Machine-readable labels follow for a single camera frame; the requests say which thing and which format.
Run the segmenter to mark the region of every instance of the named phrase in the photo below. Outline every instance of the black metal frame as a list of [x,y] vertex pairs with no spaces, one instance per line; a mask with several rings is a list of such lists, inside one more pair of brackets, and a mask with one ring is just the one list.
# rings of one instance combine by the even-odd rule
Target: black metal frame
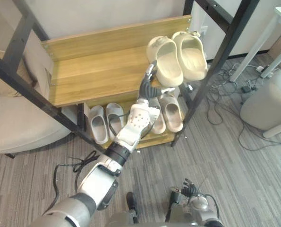
[[13,0],[13,2],[22,13],[22,18],[11,38],[3,59],[0,59],[0,79],[77,136],[92,144],[99,151],[104,151],[104,149],[96,144],[91,136],[85,132],[86,116],[84,115],[83,105],[77,106],[77,124],[75,124],[61,112],[61,108],[56,108],[52,105],[16,73],[31,30],[33,29],[41,40],[47,40],[49,38],[26,3],[23,0]]
[[[259,2],[259,0],[242,0],[235,17],[233,18],[214,0],[186,0],[183,15],[191,13],[194,1],[196,1],[205,10],[205,12],[207,12],[207,14],[217,23],[217,25],[225,32],[226,35],[212,62],[210,69],[207,72],[205,79],[201,82],[201,86],[194,100],[191,99],[184,84],[179,86],[181,94],[187,103],[188,111],[183,121],[184,127],[180,132],[176,133],[175,138],[171,143],[172,146],[176,144],[180,135],[185,130],[187,123],[190,121],[197,107],[204,99],[210,88],[208,86],[208,82],[213,75],[221,69],[224,62],[227,60],[229,53],[236,44],[241,32],[243,31]],[[86,116],[84,115],[83,104],[78,105],[77,124],[75,124],[61,112],[61,108],[56,108],[53,106],[16,73],[31,30],[33,29],[42,41],[49,39],[49,37],[37,19],[34,17],[24,0],[13,0],[13,2],[22,13],[22,18],[12,36],[3,59],[0,59],[0,78],[49,116],[53,117],[59,123],[75,133],[77,136],[95,146],[96,149],[104,151],[104,149],[100,145],[96,144],[90,135],[85,132]]]
[[224,65],[231,50],[235,46],[238,38],[240,37],[244,27],[246,26],[249,18],[254,12],[259,0],[242,0],[239,8],[232,18],[218,3],[213,0],[186,0],[184,13],[190,14],[194,1],[196,1],[205,12],[217,23],[217,25],[225,32],[225,37],[220,45],[218,52],[209,68],[206,77],[201,81],[200,88],[196,93],[196,96],[192,102],[190,102],[189,93],[186,92],[185,85],[179,86],[181,94],[183,95],[188,111],[183,120],[183,128],[177,132],[171,146],[173,147],[180,135],[185,130],[186,125],[189,123],[197,107],[201,101],[205,98],[207,92],[210,89],[209,83],[212,83],[213,75],[215,75]]

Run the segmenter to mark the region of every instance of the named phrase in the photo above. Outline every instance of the power adapter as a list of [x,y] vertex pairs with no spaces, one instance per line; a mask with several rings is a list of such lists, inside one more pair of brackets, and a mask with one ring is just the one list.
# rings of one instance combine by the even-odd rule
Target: power adapter
[[249,93],[249,92],[251,91],[251,89],[250,89],[249,86],[244,86],[244,87],[241,88],[241,91],[242,91],[243,93]]

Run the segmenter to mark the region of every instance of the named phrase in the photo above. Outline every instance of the wall outlet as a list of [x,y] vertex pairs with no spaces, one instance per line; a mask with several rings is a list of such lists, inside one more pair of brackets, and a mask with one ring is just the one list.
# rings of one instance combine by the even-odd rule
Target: wall outlet
[[200,29],[200,35],[205,36],[207,29],[208,29],[208,26],[202,26]]

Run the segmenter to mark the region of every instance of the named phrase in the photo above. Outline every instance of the slipper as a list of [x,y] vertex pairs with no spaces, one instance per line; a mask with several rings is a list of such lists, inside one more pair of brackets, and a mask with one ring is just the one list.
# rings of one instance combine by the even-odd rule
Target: slipper
[[[123,128],[123,109],[117,103],[109,103],[106,107],[106,115],[107,115],[107,123],[110,139],[113,140],[114,137],[119,133],[119,131]],[[111,126],[114,129],[116,135],[113,134],[109,127],[109,121],[111,121]]]
[[152,98],[150,99],[150,105],[151,107],[157,107],[158,109],[160,109],[160,114],[158,116],[158,118],[156,119],[155,122],[150,122],[150,125],[153,125],[152,127],[152,132],[155,133],[155,134],[162,134],[164,133],[166,127],[165,127],[165,122],[164,122],[164,118],[163,118],[163,115],[162,115],[162,112],[161,112],[161,107],[160,107],[160,104],[158,102],[158,99],[157,98]]
[[202,80],[207,73],[207,63],[201,40],[188,32],[176,32],[172,40],[177,46],[177,58],[187,81]]
[[149,62],[157,60],[156,77],[162,86],[176,87],[182,84],[183,74],[173,40],[166,36],[153,38],[146,48],[146,56]]
[[89,113],[89,122],[94,140],[97,144],[104,144],[108,141],[106,122],[103,117],[103,107],[94,106]]
[[182,117],[179,104],[174,95],[164,94],[159,97],[159,103],[168,129],[178,132],[182,129]]

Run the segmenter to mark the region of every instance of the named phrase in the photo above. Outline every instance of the shoe rack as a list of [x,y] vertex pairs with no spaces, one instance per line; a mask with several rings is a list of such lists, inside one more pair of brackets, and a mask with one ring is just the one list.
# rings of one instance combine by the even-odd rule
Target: shoe rack
[[[190,19],[190,15],[167,18],[42,42],[54,61],[49,101],[56,107],[86,103],[90,108],[115,102],[127,113],[149,64],[148,42],[185,31]],[[157,80],[152,85],[161,86]],[[174,137],[168,130],[160,135],[149,133],[137,148],[171,142]]]

